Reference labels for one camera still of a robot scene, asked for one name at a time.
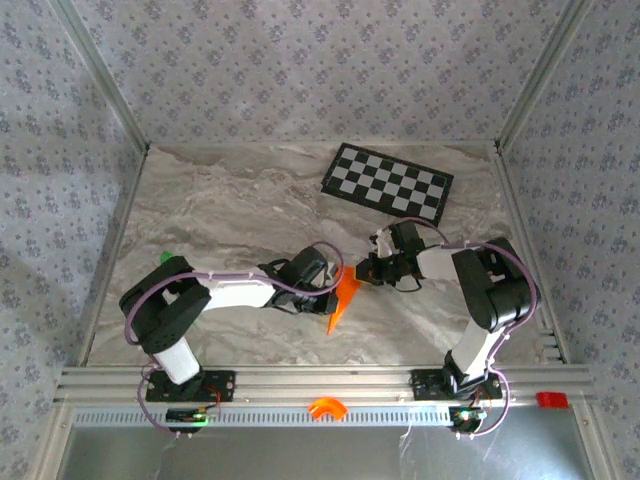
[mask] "table surface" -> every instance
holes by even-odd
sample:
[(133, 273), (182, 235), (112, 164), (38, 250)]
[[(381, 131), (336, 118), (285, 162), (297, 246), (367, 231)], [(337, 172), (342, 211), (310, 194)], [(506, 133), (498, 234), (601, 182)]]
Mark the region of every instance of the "table surface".
[[(322, 194), (338, 144), (152, 148), (101, 310), (89, 365), (142, 365), (123, 338), (118, 300), (159, 264), (164, 250), (204, 271), (242, 270), (328, 240), (355, 265), (368, 238), (392, 217)], [(510, 237), (491, 162), (443, 146), (363, 145), (454, 175), (440, 227), (451, 240)], [(421, 229), (427, 244), (437, 236)], [(441, 364), (470, 320), (460, 286), (434, 269), (417, 293), (360, 288), (331, 335), (328, 317), (236, 307), (205, 312), (187, 339), (205, 365)], [(533, 364), (542, 352), (535, 322), (506, 343), (498, 361)]]

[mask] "orange clip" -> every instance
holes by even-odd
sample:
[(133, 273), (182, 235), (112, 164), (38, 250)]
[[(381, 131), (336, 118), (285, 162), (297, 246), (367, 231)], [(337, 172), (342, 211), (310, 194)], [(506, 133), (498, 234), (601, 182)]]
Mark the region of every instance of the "orange clip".
[(342, 277), (342, 281), (336, 287), (336, 295), (338, 296), (338, 307), (336, 308), (335, 313), (332, 313), (329, 317), (329, 327), (327, 328), (327, 335), (329, 335), (338, 325), (340, 321), (340, 317), (345, 312), (351, 300), (353, 300), (353, 296), (356, 294), (358, 289), (360, 288), (361, 283), (356, 280), (356, 269), (353, 267), (345, 267), (344, 268), (344, 277)]
[(326, 413), (336, 420), (342, 420), (347, 411), (347, 407), (342, 402), (331, 397), (320, 398), (309, 405), (309, 412), (316, 420), (320, 420), (320, 417)]

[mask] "black and white checkerboard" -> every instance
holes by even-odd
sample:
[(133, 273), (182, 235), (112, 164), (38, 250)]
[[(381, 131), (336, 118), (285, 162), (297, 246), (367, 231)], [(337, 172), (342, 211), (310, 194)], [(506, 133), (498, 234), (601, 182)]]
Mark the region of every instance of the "black and white checkerboard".
[(343, 143), (322, 192), (398, 217), (438, 225), (453, 175)]

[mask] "wall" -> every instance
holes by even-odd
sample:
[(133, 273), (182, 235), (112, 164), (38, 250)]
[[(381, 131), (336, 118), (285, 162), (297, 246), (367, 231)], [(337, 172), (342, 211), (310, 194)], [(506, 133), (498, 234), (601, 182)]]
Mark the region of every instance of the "wall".
[(495, 138), (565, 0), (76, 0), (151, 142)]
[(0, 478), (23, 478), (87, 330), (132, 148), (45, 2), (0, 7)]
[(640, 6), (595, 4), (506, 158), (572, 358), (640, 478)]

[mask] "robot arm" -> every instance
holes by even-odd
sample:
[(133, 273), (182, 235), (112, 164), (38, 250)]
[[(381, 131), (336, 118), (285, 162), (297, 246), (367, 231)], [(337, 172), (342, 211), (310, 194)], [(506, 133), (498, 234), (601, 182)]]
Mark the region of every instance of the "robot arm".
[[(376, 252), (370, 253), (356, 267), (356, 278), (373, 285), (395, 286), (406, 276), (419, 282), (446, 253), (460, 281), (472, 321), (458, 344), (445, 356), (443, 388), (452, 397), (468, 398), (487, 380), (487, 359), (504, 330), (523, 318), (531, 308), (526, 279), (512, 262), (488, 248), (463, 249), (448, 255), (437, 246), (426, 247), (410, 222), (393, 225), (390, 233), (394, 248), (378, 232), (372, 237)], [(504, 238), (488, 243), (516, 256)]]
[[(122, 296), (120, 309), (129, 317), (134, 305), (154, 286), (193, 270), (184, 257), (169, 258)], [(291, 305), (297, 312), (330, 314), (338, 303), (335, 291), (307, 296), (258, 278), (266, 277), (300, 291), (314, 292), (324, 288), (327, 280), (331, 282), (334, 273), (333, 264), (311, 246), (293, 260), (258, 265), (226, 275), (226, 279), (185, 278), (170, 282), (142, 303), (130, 328), (137, 343), (162, 366), (171, 382), (183, 385), (201, 371), (184, 334), (203, 311), (234, 306), (283, 309)]]

